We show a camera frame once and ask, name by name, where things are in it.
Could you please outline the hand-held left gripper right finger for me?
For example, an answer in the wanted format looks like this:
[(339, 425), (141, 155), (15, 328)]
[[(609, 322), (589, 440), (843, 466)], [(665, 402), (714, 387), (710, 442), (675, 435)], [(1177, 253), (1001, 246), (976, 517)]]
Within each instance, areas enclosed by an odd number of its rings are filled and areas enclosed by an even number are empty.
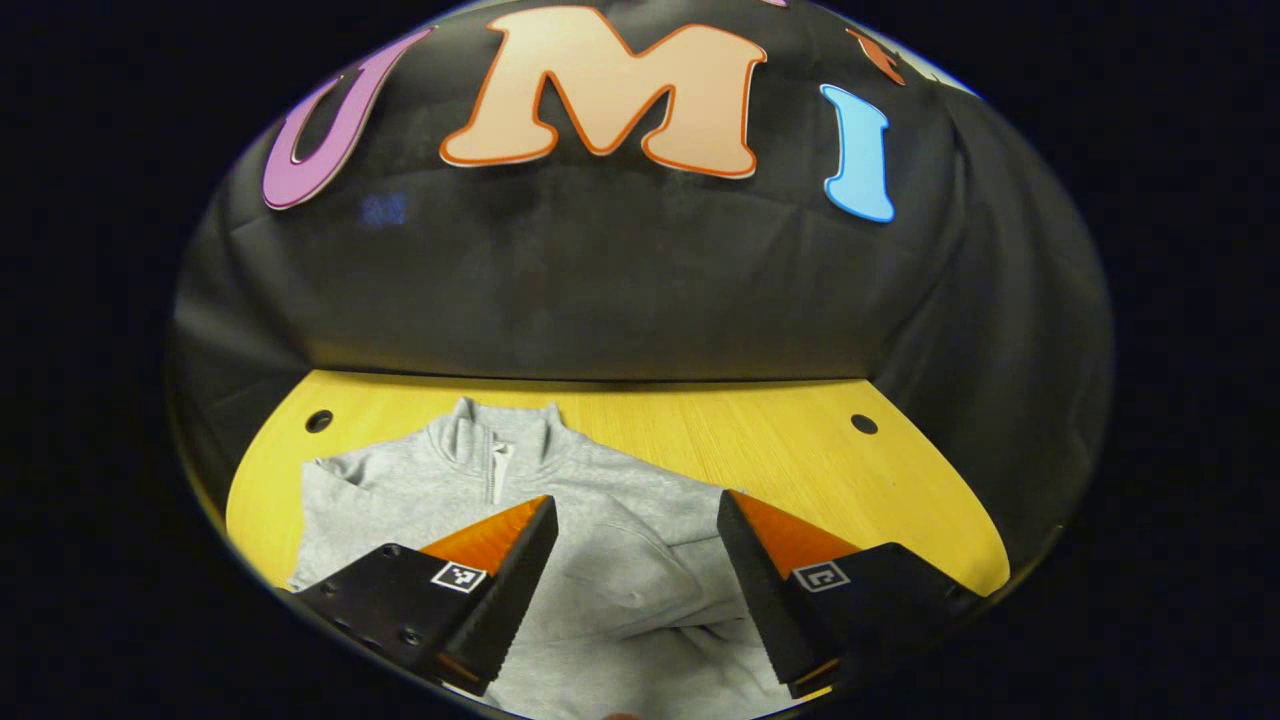
[(860, 548), (735, 489), (717, 516), (750, 616), (794, 698), (870, 685), (984, 600), (899, 543)]

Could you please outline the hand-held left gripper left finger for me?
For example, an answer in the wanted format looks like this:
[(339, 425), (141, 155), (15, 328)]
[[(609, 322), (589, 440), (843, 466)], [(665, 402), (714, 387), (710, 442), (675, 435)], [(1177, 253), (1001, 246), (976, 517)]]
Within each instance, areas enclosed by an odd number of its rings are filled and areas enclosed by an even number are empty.
[(438, 685), (481, 696), (499, 676), (559, 534), (539, 496), (421, 548), (384, 543), (291, 602)]

